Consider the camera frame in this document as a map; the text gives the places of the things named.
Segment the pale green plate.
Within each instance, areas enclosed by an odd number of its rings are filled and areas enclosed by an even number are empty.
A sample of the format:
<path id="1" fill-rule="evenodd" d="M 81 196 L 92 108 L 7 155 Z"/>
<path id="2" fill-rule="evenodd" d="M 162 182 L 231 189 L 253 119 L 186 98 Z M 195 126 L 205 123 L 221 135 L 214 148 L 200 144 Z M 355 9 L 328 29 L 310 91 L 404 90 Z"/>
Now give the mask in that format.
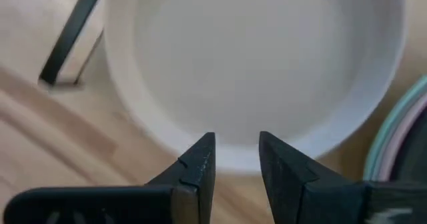
<path id="1" fill-rule="evenodd" d="M 385 144 L 396 130 L 405 114 L 427 92 L 427 75 L 423 75 L 398 100 L 381 125 L 366 158 L 363 180 L 373 179 L 379 172 L 379 164 Z"/>

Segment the white bowl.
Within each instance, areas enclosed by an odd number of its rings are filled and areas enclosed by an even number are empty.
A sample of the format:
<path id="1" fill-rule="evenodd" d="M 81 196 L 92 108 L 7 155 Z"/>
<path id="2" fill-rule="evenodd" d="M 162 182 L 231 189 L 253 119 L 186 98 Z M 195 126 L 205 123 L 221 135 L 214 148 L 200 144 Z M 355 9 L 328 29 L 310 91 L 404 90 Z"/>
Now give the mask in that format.
<path id="1" fill-rule="evenodd" d="M 406 0 L 106 0 L 105 50 L 130 117 L 183 153 L 216 134 L 221 171 L 257 173 L 269 131 L 309 157 L 345 141 L 401 60 Z"/>

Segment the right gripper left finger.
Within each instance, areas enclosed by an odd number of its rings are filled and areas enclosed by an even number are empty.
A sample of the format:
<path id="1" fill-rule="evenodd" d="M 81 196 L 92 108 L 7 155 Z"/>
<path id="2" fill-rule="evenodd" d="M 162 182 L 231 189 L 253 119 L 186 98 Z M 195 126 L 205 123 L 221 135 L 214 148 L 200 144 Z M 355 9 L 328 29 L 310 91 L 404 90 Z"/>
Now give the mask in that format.
<path id="1" fill-rule="evenodd" d="M 40 187 L 14 196 L 4 224 L 209 224 L 216 138 L 206 133 L 144 185 Z"/>

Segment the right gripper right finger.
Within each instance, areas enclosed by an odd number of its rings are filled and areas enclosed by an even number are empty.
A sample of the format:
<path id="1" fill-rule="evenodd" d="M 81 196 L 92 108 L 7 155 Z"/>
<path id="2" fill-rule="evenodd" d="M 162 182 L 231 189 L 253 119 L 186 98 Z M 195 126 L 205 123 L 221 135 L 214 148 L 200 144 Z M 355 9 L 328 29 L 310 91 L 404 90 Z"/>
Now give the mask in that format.
<path id="1" fill-rule="evenodd" d="M 350 181 L 267 131 L 260 166 L 275 224 L 360 224 L 365 186 Z"/>

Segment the pink plate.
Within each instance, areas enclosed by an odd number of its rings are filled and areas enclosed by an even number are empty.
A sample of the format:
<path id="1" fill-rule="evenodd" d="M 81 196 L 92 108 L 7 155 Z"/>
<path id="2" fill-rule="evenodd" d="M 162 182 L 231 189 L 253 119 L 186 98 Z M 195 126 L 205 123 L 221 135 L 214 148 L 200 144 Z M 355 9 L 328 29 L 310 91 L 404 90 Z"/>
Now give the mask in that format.
<path id="1" fill-rule="evenodd" d="M 397 154 L 403 144 L 404 138 L 408 134 L 410 128 L 418 118 L 418 116 L 423 112 L 427 106 L 427 93 L 423 94 L 409 111 L 405 114 L 403 119 L 399 122 L 396 130 L 393 132 L 391 140 L 388 142 L 383 158 L 381 161 L 380 169 L 377 174 L 378 181 L 387 181 L 391 175 L 394 162 L 396 160 Z"/>

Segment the wooden shelf with black frame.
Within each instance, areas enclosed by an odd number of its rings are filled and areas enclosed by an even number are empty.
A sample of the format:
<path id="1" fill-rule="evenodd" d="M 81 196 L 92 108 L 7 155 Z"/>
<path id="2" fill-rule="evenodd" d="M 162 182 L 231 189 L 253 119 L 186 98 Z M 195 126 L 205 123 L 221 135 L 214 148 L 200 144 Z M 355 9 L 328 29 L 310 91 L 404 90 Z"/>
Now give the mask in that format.
<path id="1" fill-rule="evenodd" d="M 97 2 L 98 0 L 77 0 L 73 11 L 65 23 L 64 28 L 41 71 L 39 76 L 40 81 L 43 81 L 52 87 L 60 86 L 61 83 L 58 81 L 58 76 L 62 66 L 75 45 L 77 38 L 81 35 L 82 29 L 85 27 L 85 24 Z M 379 169 L 385 148 L 382 152 Z"/>

